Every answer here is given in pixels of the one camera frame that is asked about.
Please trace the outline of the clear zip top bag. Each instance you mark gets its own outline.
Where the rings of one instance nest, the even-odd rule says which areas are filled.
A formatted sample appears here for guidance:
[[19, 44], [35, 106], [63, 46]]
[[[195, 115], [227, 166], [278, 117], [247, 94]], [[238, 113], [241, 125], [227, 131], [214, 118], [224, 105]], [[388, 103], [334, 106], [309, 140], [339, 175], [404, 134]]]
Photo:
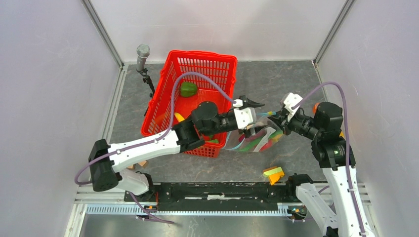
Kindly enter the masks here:
[[257, 113], [257, 121], [248, 129], [249, 135], [237, 130], [227, 134], [224, 149], [236, 152], [263, 152], [278, 143], [283, 131], [269, 119], [275, 112]]

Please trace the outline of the long green chili pepper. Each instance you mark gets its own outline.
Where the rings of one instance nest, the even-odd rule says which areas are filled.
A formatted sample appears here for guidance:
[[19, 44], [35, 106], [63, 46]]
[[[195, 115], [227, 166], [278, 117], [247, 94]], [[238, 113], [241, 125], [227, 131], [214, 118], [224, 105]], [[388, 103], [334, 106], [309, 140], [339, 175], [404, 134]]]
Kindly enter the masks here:
[[262, 141], [262, 139], [253, 140], [246, 145], [239, 148], [239, 152], [260, 152], [262, 147], [266, 145], [266, 141]]

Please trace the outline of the red apple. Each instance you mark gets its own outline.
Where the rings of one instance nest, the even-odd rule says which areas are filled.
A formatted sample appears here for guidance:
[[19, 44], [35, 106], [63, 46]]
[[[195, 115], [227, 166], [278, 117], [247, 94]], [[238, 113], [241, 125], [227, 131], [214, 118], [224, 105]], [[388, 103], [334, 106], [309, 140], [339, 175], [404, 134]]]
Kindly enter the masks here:
[[265, 150], [267, 150], [267, 149], [271, 148], [271, 147], [272, 147], [275, 143], [276, 143], [276, 142], [274, 142], [274, 141], [268, 141], [266, 144], [264, 144], [264, 145], [260, 148], [259, 152], [263, 152], [263, 151], [265, 151]]

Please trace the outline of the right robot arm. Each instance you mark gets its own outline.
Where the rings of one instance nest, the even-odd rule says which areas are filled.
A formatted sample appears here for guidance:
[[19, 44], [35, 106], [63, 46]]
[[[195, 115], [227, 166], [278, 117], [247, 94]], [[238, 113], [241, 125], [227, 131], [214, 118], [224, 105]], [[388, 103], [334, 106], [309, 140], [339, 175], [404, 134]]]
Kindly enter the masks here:
[[286, 197], [304, 204], [325, 237], [374, 237], [376, 233], [367, 219], [358, 190], [349, 136], [341, 136], [343, 131], [348, 131], [347, 108], [321, 102], [315, 115], [309, 117], [300, 107], [302, 102], [300, 95], [286, 94], [282, 108], [270, 120], [285, 135], [295, 132], [311, 140], [312, 154], [327, 180], [334, 208], [320, 197], [306, 174], [289, 177]]

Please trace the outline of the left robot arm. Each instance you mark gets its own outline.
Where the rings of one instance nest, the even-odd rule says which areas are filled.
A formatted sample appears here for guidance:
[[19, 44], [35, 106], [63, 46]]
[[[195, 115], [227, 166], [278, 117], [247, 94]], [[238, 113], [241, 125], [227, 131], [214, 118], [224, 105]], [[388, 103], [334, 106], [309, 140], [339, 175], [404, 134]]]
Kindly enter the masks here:
[[128, 166], [197, 149], [205, 144], [205, 137], [245, 130], [255, 124], [255, 108], [261, 106], [250, 99], [237, 99], [232, 109], [220, 114], [216, 103], [204, 101], [185, 120], [165, 132], [124, 144], [109, 145], [104, 139], [98, 140], [89, 158], [92, 189], [104, 192], [118, 188], [150, 201], [155, 196], [151, 178]]

